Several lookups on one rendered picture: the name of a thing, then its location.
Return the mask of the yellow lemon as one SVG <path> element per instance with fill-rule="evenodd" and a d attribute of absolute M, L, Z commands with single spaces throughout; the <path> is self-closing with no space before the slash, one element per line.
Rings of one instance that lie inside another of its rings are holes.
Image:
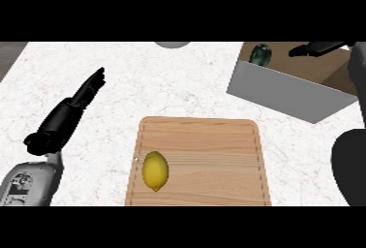
<path fill-rule="evenodd" d="M 146 155 L 142 173 L 146 186 L 157 192 L 169 179 L 169 163 L 157 151 Z"/>

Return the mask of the cardboard box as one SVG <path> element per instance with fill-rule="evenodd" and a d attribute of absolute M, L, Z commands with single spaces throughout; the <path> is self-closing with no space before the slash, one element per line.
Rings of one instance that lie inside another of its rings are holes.
<path fill-rule="evenodd" d="M 228 86 L 238 98 L 318 123 L 357 101 L 347 64 L 346 46 L 319 57 L 290 56 L 309 42 L 245 42 Z M 253 48 L 267 44 L 272 59 L 266 67 L 250 62 Z"/>

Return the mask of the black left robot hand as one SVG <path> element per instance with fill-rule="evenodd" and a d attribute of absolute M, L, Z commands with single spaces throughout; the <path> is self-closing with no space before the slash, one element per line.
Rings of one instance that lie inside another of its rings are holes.
<path fill-rule="evenodd" d="M 65 147 L 83 112 L 105 85 L 105 68 L 101 68 L 81 84 L 71 98 L 65 98 L 50 111 L 36 133 L 24 139 L 27 152 L 36 156 L 56 153 Z"/>

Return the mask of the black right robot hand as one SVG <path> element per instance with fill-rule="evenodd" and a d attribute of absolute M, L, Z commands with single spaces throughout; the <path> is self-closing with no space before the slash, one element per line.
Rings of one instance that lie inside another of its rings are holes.
<path fill-rule="evenodd" d="M 354 42 L 309 42 L 306 45 L 297 46 L 290 51 L 290 56 L 313 56 L 319 57 L 326 53 L 332 52 L 335 49 L 349 46 L 352 47 Z"/>

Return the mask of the grey round object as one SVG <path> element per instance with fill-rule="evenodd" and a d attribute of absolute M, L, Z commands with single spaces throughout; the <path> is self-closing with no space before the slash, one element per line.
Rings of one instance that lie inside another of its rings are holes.
<path fill-rule="evenodd" d="M 176 49 L 186 46 L 191 42 L 155 42 L 160 47 Z"/>

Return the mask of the wooden cutting board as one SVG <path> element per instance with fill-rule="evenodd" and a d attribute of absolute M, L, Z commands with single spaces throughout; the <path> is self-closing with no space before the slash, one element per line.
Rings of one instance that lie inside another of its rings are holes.
<path fill-rule="evenodd" d="M 143 182 L 146 155 L 160 152 L 169 179 L 160 190 Z M 257 125 L 244 119 L 142 119 L 126 193 L 127 205 L 270 204 Z"/>

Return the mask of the dark eggplant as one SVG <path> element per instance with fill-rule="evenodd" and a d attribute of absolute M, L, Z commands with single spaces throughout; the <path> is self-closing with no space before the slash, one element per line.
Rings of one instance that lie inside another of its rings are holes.
<path fill-rule="evenodd" d="M 272 59 L 272 48 L 267 44 L 259 44 L 251 50 L 250 62 L 261 67 L 269 65 Z"/>

